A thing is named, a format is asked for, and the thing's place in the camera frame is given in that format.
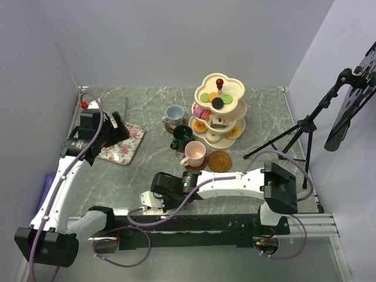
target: mug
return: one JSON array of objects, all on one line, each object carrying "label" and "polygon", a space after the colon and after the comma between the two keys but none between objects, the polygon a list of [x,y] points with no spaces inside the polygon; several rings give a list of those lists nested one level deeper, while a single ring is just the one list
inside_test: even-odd
[{"label": "mug", "polygon": [[178,125],[174,128],[173,136],[170,148],[184,150],[186,145],[193,139],[193,131],[188,125]]},{"label": "mug", "polygon": [[167,123],[172,128],[181,125],[184,118],[184,109],[179,105],[171,105],[166,110],[166,115],[163,117],[162,122]]},{"label": "mug", "polygon": [[180,162],[181,166],[200,166],[205,160],[206,148],[199,141],[192,141],[185,148],[186,157]]}]

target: floral cutting board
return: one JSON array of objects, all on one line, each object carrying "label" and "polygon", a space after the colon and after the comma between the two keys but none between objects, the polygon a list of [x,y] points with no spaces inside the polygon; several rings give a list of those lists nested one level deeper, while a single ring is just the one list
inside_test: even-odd
[{"label": "floral cutting board", "polygon": [[130,138],[111,147],[103,148],[98,157],[122,165],[130,163],[146,129],[145,127],[132,125],[130,123],[127,124],[127,128],[130,133]]}]

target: marble tabletop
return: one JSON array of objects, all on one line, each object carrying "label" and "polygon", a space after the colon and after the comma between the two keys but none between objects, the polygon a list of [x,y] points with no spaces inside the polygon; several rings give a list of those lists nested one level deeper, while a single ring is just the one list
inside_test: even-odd
[{"label": "marble tabletop", "polygon": [[[112,207],[116,214],[126,214],[128,210],[140,206],[139,195],[150,189],[153,177],[158,172],[181,177],[184,168],[179,166],[183,154],[170,149],[172,135],[166,132],[162,116],[166,108],[173,104],[184,107],[186,119],[192,115],[195,88],[91,88],[92,93],[101,99],[108,113],[125,111],[125,97],[129,99],[126,122],[145,126],[146,133],[131,163],[121,165],[96,158],[92,169],[79,189],[71,216],[82,216],[88,208],[99,205]],[[243,155],[258,148],[263,143],[292,127],[284,93],[280,88],[246,88],[244,101],[248,109],[245,117],[246,129],[235,144],[225,151],[231,156],[233,165],[230,172],[243,170],[248,160]],[[275,143],[280,150],[287,144],[291,135]],[[206,145],[207,153],[213,149]],[[296,143],[289,154],[302,158]],[[251,169],[273,161],[294,173],[297,177],[298,197],[308,191],[301,188],[303,175],[286,160],[278,160],[276,155],[264,154]],[[260,199],[248,197],[217,197],[188,204],[180,214],[235,214],[256,213],[263,203]],[[298,203],[300,213],[318,212],[314,196]]]}]

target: brown wooden coaster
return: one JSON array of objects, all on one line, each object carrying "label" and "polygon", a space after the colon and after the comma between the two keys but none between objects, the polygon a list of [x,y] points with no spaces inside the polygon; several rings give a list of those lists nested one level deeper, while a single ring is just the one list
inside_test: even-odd
[{"label": "brown wooden coaster", "polygon": [[177,149],[177,151],[180,152],[180,153],[184,153],[184,149]]},{"label": "brown wooden coaster", "polygon": [[[188,125],[188,123],[187,123],[187,120],[186,119],[183,119],[183,123],[182,123],[183,125]],[[166,129],[166,131],[168,132],[168,133],[174,133],[174,129],[168,124],[168,123],[165,123],[164,124],[164,128]]]},{"label": "brown wooden coaster", "polygon": [[224,151],[213,151],[207,160],[209,168],[214,172],[226,172],[233,165],[229,154]]},{"label": "brown wooden coaster", "polygon": [[207,165],[207,157],[205,156],[204,162],[200,166],[185,166],[186,170],[192,171],[192,170],[203,170]]}]

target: gray floor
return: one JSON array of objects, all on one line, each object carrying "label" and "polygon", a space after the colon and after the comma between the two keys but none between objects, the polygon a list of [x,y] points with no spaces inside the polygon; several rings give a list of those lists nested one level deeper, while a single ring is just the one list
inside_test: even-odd
[{"label": "gray floor", "polygon": [[[195,88],[93,88],[91,91],[101,98],[107,112],[118,110],[124,114],[125,96],[129,98],[127,122],[146,126],[146,134],[130,164],[124,166],[102,159],[96,159],[92,170],[81,187],[72,216],[81,216],[94,205],[114,208],[117,214],[140,206],[139,195],[150,189],[154,175],[166,172],[181,176],[184,168],[179,166],[183,154],[169,147],[172,135],[165,131],[161,122],[169,105],[179,104],[191,116]],[[256,149],[264,142],[279,135],[293,124],[281,89],[247,88],[244,100],[248,105],[246,129],[236,143],[225,151],[231,156],[231,172],[243,170],[250,158],[242,156]],[[276,143],[282,149],[289,137]],[[210,153],[213,149],[207,146]],[[302,158],[298,144],[289,151],[294,157]],[[297,176],[298,197],[306,194],[301,188],[303,175],[288,161],[278,160],[272,154],[263,155],[252,169],[262,167],[265,161],[272,160]],[[245,197],[218,197],[196,201],[186,206],[181,214],[234,214],[256,213],[263,201]],[[315,197],[298,204],[300,213],[318,212]]]},{"label": "gray floor", "polygon": [[[302,239],[280,240],[276,256],[296,253]],[[140,260],[145,249],[117,251],[110,259],[123,264]],[[38,281],[50,281],[54,267],[36,264]],[[293,260],[260,257],[255,249],[234,246],[153,248],[149,258],[134,268],[121,268],[93,257],[92,244],[80,248],[70,268],[61,268],[55,282],[339,282],[329,238],[309,238],[305,251]]]}]

